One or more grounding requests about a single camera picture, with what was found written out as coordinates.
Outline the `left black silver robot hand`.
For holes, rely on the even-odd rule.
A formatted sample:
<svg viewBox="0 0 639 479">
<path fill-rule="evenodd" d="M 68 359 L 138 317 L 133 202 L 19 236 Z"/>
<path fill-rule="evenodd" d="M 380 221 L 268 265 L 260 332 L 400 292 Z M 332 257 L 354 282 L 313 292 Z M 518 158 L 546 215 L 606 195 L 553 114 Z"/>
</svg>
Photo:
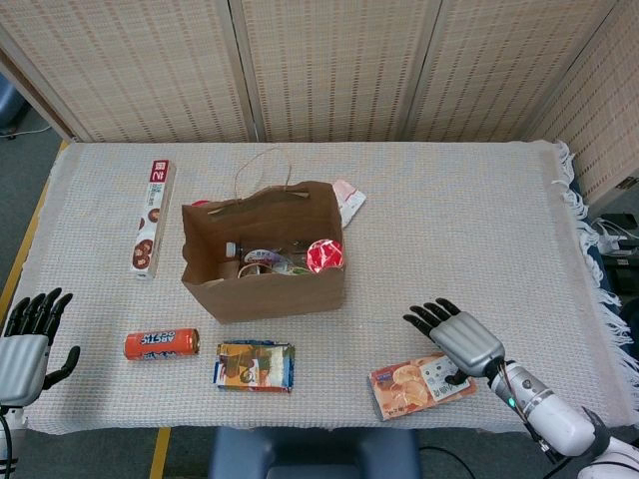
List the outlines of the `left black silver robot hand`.
<svg viewBox="0 0 639 479">
<path fill-rule="evenodd" d="M 24 408 L 42 392 L 69 377 L 81 347 L 69 350 L 64 364 L 50 372 L 48 363 L 62 315 L 73 295 L 60 287 L 24 297 L 10 311 L 1 333 L 1 408 Z"/>
</svg>

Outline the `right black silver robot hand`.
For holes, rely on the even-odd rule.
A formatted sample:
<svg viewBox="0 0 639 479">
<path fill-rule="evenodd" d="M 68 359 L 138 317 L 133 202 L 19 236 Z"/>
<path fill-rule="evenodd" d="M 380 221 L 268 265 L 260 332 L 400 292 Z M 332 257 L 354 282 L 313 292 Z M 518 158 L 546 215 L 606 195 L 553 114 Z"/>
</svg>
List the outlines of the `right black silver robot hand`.
<svg viewBox="0 0 639 479">
<path fill-rule="evenodd" d="M 428 337 L 457 366 L 445 377 L 450 385 L 460 385 L 467 378 L 486 378 L 488 384 L 505 362 L 503 343 L 468 312 L 448 299 L 412 305 L 402 317 Z"/>
</svg>

